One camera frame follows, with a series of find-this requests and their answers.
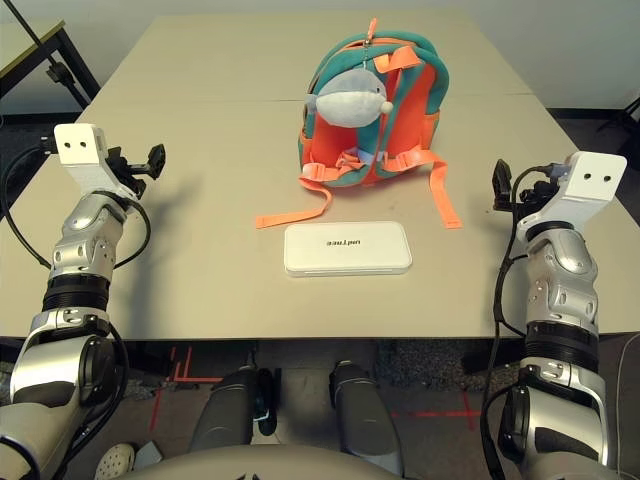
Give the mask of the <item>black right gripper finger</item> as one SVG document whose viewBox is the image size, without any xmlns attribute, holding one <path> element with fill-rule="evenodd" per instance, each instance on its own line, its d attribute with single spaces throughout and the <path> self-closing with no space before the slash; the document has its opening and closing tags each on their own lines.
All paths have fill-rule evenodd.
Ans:
<svg viewBox="0 0 640 480">
<path fill-rule="evenodd" d="M 511 210 L 511 170 L 509 165 L 498 159 L 492 174 L 494 192 L 494 210 Z"/>
</svg>

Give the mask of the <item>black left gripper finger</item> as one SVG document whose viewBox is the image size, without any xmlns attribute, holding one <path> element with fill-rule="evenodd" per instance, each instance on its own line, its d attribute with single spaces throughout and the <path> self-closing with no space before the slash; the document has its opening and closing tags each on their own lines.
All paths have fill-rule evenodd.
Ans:
<svg viewBox="0 0 640 480">
<path fill-rule="evenodd" d="M 131 164 L 132 175 L 146 175 L 151 179 L 158 179 L 166 162 L 166 151 L 163 144 L 155 145 L 149 151 L 147 162 L 144 164 Z"/>
</svg>

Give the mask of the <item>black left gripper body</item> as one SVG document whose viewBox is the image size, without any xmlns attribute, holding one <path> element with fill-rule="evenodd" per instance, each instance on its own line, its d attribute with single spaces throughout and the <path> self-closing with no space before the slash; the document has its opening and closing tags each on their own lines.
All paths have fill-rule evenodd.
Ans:
<svg viewBox="0 0 640 480">
<path fill-rule="evenodd" d="M 136 198 L 142 197 L 146 184 L 143 180 L 134 177 L 131 166 L 121 155 L 120 147 L 108 149 L 107 164 L 121 184 L 129 188 Z"/>
</svg>

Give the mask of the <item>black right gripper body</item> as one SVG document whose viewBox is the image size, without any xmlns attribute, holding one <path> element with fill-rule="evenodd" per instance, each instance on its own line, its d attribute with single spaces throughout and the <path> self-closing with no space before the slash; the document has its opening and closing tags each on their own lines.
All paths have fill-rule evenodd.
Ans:
<svg viewBox="0 0 640 480">
<path fill-rule="evenodd" d="M 519 184 L 514 183 L 509 199 L 512 213 L 536 213 L 540 211 L 556 194 L 554 181 L 536 181 L 530 189 L 517 192 Z"/>
</svg>

